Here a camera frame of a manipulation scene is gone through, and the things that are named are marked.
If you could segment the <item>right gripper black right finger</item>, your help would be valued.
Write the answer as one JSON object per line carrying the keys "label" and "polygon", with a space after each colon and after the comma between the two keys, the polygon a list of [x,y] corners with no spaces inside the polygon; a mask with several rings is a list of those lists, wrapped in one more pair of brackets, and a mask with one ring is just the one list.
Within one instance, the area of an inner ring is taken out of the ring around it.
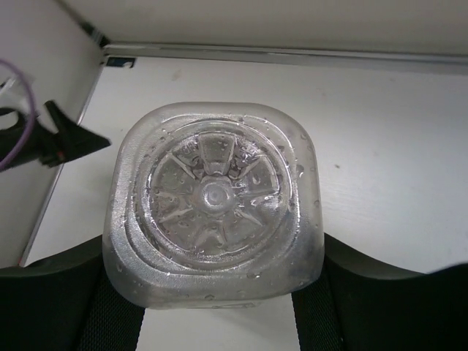
{"label": "right gripper black right finger", "polygon": [[292,294],[301,350],[466,350],[467,264],[418,273],[325,236],[319,279]]}

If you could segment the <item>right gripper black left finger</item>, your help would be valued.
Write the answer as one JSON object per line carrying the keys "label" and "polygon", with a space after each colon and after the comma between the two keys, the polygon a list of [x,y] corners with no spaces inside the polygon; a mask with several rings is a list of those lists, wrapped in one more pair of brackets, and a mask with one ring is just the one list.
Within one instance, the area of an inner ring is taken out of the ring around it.
{"label": "right gripper black left finger", "polygon": [[101,237],[1,270],[2,350],[135,350],[144,312],[111,285]]}

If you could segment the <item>clear bottle blue orange label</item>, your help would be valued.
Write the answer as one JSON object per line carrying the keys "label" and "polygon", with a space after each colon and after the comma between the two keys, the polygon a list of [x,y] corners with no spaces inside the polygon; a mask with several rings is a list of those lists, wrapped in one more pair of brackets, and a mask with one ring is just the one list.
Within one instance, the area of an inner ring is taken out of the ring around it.
{"label": "clear bottle blue orange label", "polygon": [[308,286],[325,255],[311,138],[253,103],[147,113],[118,151],[102,251],[116,291],[147,309],[247,307]]}

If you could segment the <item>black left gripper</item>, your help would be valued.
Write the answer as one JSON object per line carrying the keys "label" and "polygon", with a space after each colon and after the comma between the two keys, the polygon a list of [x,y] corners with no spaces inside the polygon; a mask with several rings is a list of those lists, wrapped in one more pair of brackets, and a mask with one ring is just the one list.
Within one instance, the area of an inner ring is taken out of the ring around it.
{"label": "black left gripper", "polygon": [[98,135],[72,121],[53,101],[45,103],[57,133],[51,133],[38,120],[12,107],[2,107],[1,117],[13,114],[16,122],[1,128],[1,172],[29,162],[55,167],[88,156],[111,145]]}

